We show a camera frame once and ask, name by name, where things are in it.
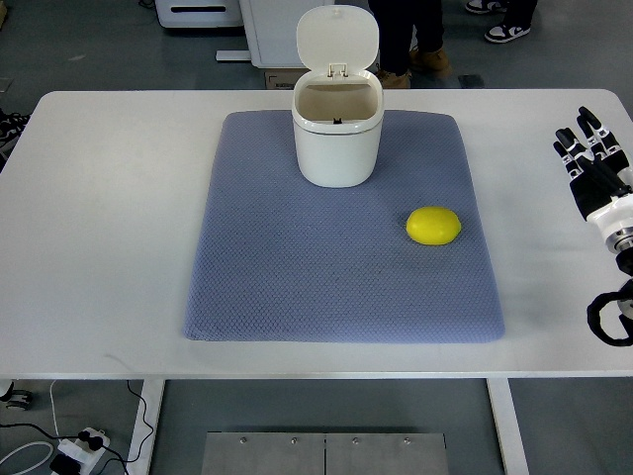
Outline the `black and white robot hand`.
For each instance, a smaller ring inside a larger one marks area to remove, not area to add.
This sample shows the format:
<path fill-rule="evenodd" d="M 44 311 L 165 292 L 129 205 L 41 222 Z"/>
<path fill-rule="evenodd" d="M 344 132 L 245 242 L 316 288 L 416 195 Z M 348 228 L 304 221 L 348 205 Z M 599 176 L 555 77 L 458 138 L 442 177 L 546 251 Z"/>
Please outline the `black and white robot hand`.
<path fill-rule="evenodd" d="M 563 160 L 581 216 L 617 254 L 632 247 L 632 161 L 590 109 L 579 108 L 577 123 L 586 139 L 559 129 L 553 148 Z"/>

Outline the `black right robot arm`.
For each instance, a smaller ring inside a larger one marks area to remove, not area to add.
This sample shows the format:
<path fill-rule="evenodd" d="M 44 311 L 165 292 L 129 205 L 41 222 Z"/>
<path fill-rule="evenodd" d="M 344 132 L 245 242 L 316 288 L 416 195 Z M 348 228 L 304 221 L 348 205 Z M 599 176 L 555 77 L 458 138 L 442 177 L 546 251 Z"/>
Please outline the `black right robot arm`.
<path fill-rule="evenodd" d="M 632 241 L 621 241 L 615 250 L 616 264 L 620 271 L 629 276 L 629 279 L 619 290 L 596 296 L 587 307 L 587 321 L 589 329 L 602 342 L 614 347 L 627 347 L 632 345 Z M 620 310 L 618 320 L 626 337 L 612 337 L 602 327 L 601 312 L 604 307 L 613 302 Z"/>

